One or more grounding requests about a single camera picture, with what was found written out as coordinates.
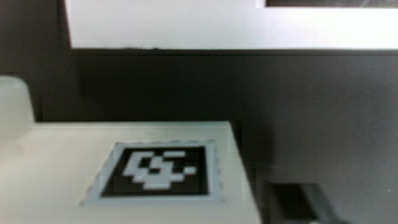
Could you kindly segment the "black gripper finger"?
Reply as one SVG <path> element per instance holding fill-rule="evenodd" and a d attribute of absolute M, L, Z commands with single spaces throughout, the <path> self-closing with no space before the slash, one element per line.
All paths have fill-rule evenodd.
<path fill-rule="evenodd" d="M 269 183 L 265 199 L 265 224 L 345 224 L 315 183 Z"/>

